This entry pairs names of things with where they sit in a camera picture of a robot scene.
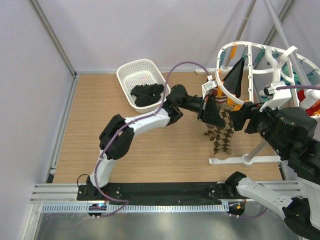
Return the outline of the brown argyle sock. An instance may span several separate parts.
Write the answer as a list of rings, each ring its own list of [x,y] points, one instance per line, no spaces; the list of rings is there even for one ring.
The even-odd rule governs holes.
[[[206,123],[207,130],[203,133],[213,142],[214,158],[222,161],[228,159],[232,154],[232,138],[235,131],[230,117],[230,111],[230,109],[224,108],[219,112],[225,121],[224,127]]]

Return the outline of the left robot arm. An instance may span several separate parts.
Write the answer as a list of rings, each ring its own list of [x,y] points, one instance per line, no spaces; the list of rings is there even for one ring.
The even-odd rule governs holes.
[[[205,124],[224,127],[226,123],[217,106],[217,98],[221,96],[218,87],[205,91],[202,97],[191,96],[183,85],[177,84],[156,110],[135,117],[113,116],[99,136],[99,157],[86,180],[85,194],[94,200],[104,198],[110,174],[117,160],[128,153],[133,139],[150,130],[176,123],[183,116],[180,109],[196,113],[198,120]]]

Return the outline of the black sock with white stripes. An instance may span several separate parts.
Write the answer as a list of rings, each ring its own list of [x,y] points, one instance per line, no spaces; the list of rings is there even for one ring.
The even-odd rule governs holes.
[[[163,91],[162,84],[143,84],[136,85],[130,94],[136,97],[134,103],[137,107],[146,107],[157,103],[161,99]]]

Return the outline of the grey sock rust striped cuff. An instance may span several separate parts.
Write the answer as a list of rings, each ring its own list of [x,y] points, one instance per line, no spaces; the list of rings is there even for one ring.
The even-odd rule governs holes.
[[[221,94],[221,96],[218,96],[218,88],[215,87],[211,90],[211,94],[215,96],[215,102],[217,107],[220,108],[225,108],[228,106],[228,97],[224,95],[224,93]]]

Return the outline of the white round clip hanger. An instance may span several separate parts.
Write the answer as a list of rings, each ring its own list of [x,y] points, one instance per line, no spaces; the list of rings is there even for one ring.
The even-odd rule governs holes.
[[[245,45],[238,45],[236,48],[236,52],[233,58],[228,57],[230,55],[230,50],[232,48],[227,48],[224,52],[224,56],[222,55],[221,57],[224,58],[221,59],[219,66],[222,67],[223,65],[226,65],[229,69],[232,69],[234,65],[240,60],[240,58],[245,58],[244,62],[244,69],[243,69],[243,76],[242,76],[242,82],[241,82],[241,95],[239,97],[240,100],[244,102],[256,102],[259,97],[259,92],[262,90],[265,86],[268,86],[269,84],[272,83],[272,78],[273,74],[268,73],[268,74],[254,74],[253,75],[253,81],[254,81],[254,87],[252,89],[253,93],[253,100],[249,100],[249,92],[248,92],[248,86],[249,86],[249,81],[248,81],[248,57],[247,57],[247,48]],[[272,55],[274,58],[276,58],[277,61],[280,60],[280,55],[281,53],[279,52],[272,52]],[[304,58],[304,61],[298,59],[299,63],[306,64],[310,69],[313,74],[316,76],[320,75],[320,68],[314,64],[312,61],[309,59],[305,58],[304,56],[300,55],[301,57]],[[266,60],[265,58],[265,53],[263,49],[252,47],[252,61],[253,61],[253,67],[255,70],[263,70],[263,69],[269,69],[271,68],[271,64]],[[282,72],[285,75],[289,75],[287,63],[285,63],[282,66]],[[226,77],[227,73],[222,73],[220,72],[219,76],[220,79],[222,80],[222,86],[224,86],[223,79]],[[293,76],[294,76],[294,82],[295,85],[302,86],[301,88],[293,87],[296,88],[296,92],[298,93],[299,90],[307,90],[307,89],[315,89],[315,90],[320,90],[320,86],[318,84],[312,85],[312,84],[303,84],[300,78],[298,77],[298,74],[296,73],[296,70],[293,69]],[[280,78],[280,81],[283,81],[287,86],[290,85],[290,83],[284,79],[283,77]],[[261,97],[262,98],[262,104],[266,102],[268,99],[266,97]],[[232,110],[236,110],[236,108],[240,108],[241,106],[238,105],[237,103],[233,102],[231,103],[231,100],[227,99],[228,106]]]

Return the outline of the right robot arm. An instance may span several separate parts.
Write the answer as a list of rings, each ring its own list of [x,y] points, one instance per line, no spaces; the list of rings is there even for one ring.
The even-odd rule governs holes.
[[[230,198],[250,198],[278,214],[287,227],[308,239],[320,238],[320,142],[314,139],[317,120],[299,107],[262,108],[245,102],[230,112],[235,131],[258,133],[297,176],[306,197],[291,197],[258,184],[236,171],[225,180]]]

